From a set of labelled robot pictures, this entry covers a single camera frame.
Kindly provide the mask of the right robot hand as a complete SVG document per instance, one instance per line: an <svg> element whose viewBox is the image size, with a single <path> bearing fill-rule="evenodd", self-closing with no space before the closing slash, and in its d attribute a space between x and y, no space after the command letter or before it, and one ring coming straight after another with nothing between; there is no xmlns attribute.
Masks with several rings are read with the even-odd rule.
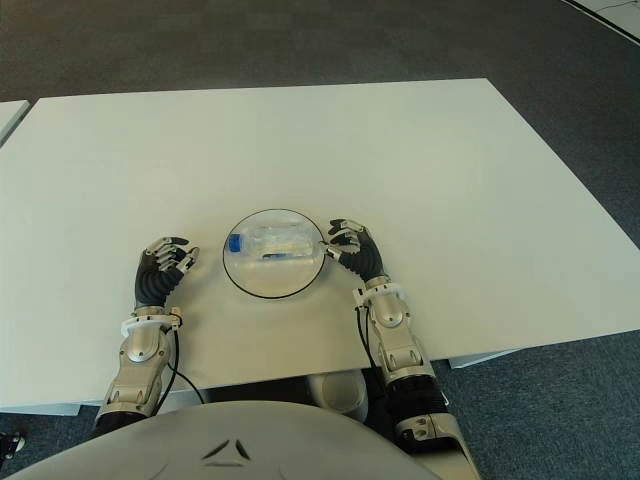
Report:
<svg viewBox="0 0 640 480"><path fill-rule="evenodd" d="M329 242L324 243L324 253L363 282L385 276L382 256L369 230L349 219L333 219L329 222Z"/></svg>

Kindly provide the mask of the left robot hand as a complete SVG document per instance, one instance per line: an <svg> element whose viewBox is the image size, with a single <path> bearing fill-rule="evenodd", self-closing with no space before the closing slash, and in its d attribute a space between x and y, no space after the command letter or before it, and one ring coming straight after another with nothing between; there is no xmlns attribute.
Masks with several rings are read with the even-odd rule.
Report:
<svg viewBox="0 0 640 480"><path fill-rule="evenodd" d="M134 281L134 305L164 307L167 298L195 265L200 253L197 246L185 250L187 239L162 237L140 256Z"/></svg>

